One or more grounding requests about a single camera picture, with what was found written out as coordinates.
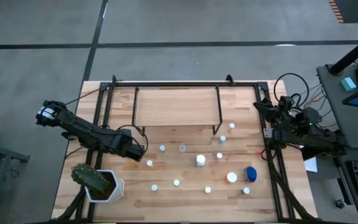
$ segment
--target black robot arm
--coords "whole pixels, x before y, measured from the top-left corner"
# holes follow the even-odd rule
[[[65,104],[57,101],[44,101],[43,107],[36,115],[37,124],[42,126],[59,126],[78,137],[82,146],[104,153],[117,154],[140,161],[145,153],[144,146],[132,143],[129,129],[104,129],[69,111]]]
[[[320,114],[313,108],[307,107],[292,116],[292,98],[281,96],[277,106],[264,99],[254,106],[262,117],[271,124],[271,129],[265,129],[264,134],[271,149],[284,149],[287,144],[299,144],[303,158],[309,159],[317,155],[339,156],[344,154],[344,137],[318,125],[322,121]]]

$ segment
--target black clamp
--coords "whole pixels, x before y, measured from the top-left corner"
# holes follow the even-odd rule
[[[233,77],[231,75],[227,75],[226,81],[229,81],[231,86],[236,85],[236,83],[234,82]]]

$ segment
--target gray table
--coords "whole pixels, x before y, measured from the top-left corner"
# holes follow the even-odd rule
[[[353,183],[352,171],[348,168],[347,162],[358,161],[358,108],[342,104],[342,100],[354,94],[357,90],[347,92],[341,85],[341,80],[351,77],[356,82],[354,70],[357,66],[349,66],[340,77],[331,75],[326,67],[318,67],[317,73],[321,84],[323,85],[327,99],[331,105],[331,109],[335,115],[335,119],[339,128],[345,135],[348,147],[346,155],[339,158],[344,178],[353,198],[354,204],[358,211],[358,194],[356,186]]]
[[[347,67],[341,77],[330,74],[326,67],[317,68],[318,77],[323,85],[336,122],[345,135],[347,145],[353,149],[358,148],[358,107],[343,105],[342,100],[353,95],[358,90],[346,91],[341,84],[341,80],[351,77],[356,83],[354,73],[356,68],[356,65]]]

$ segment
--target gray floor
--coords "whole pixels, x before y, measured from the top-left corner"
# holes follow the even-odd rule
[[[100,6],[101,0],[0,0],[0,44],[90,43]],[[358,24],[339,24],[327,0],[110,0],[99,42],[357,39]],[[227,74],[263,80],[295,72],[315,86],[316,67],[334,63],[353,47],[99,49],[90,80],[110,80],[113,74],[124,80],[222,80]],[[0,145],[32,155],[25,166],[13,164],[21,173],[4,184],[0,223],[49,219],[67,142],[60,129],[36,126],[35,114],[43,100],[78,96],[88,53],[0,50]],[[285,84],[289,94],[304,91],[296,78],[285,78]],[[328,103],[321,112],[327,111]],[[333,123],[332,114],[324,118],[323,124]],[[322,179],[311,178],[318,215],[358,222],[354,207],[333,206],[339,187]]]

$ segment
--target white plant pot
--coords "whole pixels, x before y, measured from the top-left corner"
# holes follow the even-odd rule
[[[116,200],[120,199],[124,195],[124,180],[119,178],[113,170],[98,170],[98,172],[110,172],[114,181],[116,182],[116,188],[113,190],[107,200],[96,200],[91,197],[89,189],[85,187],[86,196],[88,197],[88,200],[94,203],[113,203]]]

